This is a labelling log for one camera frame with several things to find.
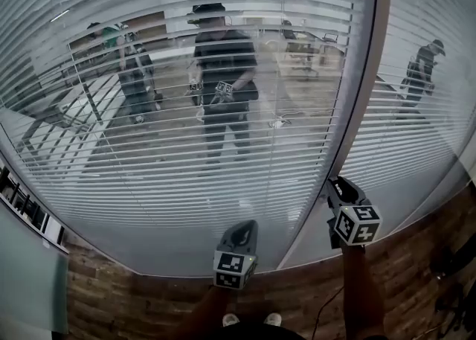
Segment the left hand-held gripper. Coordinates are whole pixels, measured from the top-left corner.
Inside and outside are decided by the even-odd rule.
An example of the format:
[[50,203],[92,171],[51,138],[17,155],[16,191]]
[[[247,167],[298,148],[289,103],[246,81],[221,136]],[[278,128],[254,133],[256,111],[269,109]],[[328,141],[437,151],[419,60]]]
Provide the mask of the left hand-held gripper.
[[240,290],[257,267],[259,225],[251,219],[225,231],[213,256],[213,285]]

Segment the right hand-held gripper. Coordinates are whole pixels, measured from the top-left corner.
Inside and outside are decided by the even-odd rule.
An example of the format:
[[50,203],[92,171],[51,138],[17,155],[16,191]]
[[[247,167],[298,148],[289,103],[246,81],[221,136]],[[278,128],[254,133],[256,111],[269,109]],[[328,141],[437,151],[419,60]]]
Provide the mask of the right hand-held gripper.
[[[365,192],[345,177],[327,179],[327,202],[335,215],[329,219],[331,249],[347,246],[365,246],[372,243],[382,224],[379,209],[375,205],[363,205]],[[341,206],[341,201],[351,205]]]

